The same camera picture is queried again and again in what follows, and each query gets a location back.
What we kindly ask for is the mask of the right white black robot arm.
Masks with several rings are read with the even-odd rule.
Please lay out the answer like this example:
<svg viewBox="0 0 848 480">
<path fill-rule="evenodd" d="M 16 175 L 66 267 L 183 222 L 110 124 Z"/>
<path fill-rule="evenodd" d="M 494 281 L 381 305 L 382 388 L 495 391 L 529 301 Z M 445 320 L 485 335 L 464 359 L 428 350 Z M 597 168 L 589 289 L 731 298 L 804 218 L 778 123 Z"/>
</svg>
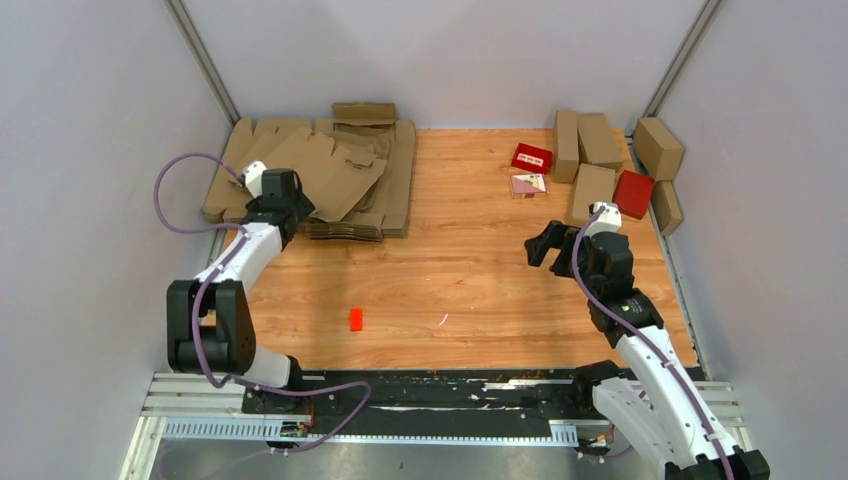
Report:
<svg viewBox="0 0 848 480">
<path fill-rule="evenodd" d="M 635 389 L 612 361 L 585 365 L 570 392 L 577 413 L 610 420 L 660 479 L 770 477 L 764 455 L 739 445 L 681 366 L 661 315 L 634 285 L 627 236 L 601 221 L 583 228 L 552 221 L 524 248 L 534 267 L 558 250 L 551 272 L 575 280 L 593 324 L 641 385 Z"/>
</svg>

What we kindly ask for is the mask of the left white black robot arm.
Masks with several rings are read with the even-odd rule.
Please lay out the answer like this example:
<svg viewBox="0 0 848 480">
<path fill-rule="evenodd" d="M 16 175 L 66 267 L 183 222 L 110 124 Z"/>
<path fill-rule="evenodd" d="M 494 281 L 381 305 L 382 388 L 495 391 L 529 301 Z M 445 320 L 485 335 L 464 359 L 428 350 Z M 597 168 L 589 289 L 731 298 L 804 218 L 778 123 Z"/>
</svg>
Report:
<svg viewBox="0 0 848 480">
<path fill-rule="evenodd" d="M 258 345 L 247 294 L 315 206 L 292 169 L 256 161 L 244 175 L 253 198 L 236 238 L 212 265 L 167 289 L 168 364 L 177 372 L 219 373 L 267 386 L 271 404 L 293 413 L 306 400 L 302 369 L 296 358 Z"/>
</svg>

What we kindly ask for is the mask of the brown cardboard box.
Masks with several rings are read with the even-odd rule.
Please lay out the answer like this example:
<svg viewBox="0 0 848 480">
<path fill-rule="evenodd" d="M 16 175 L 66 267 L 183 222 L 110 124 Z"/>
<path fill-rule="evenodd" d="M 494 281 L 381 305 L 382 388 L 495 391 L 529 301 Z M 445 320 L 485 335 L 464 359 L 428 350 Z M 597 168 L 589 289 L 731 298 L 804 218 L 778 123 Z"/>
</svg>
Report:
<svg viewBox="0 0 848 480">
<path fill-rule="evenodd" d="M 324 222 L 338 222 L 351 213 L 383 175 L 388 161 L 365 146 L 335 140 L 309 128 L 299 128 L 260 160 L 269 169 L 295 170 Z"/>
</svg>

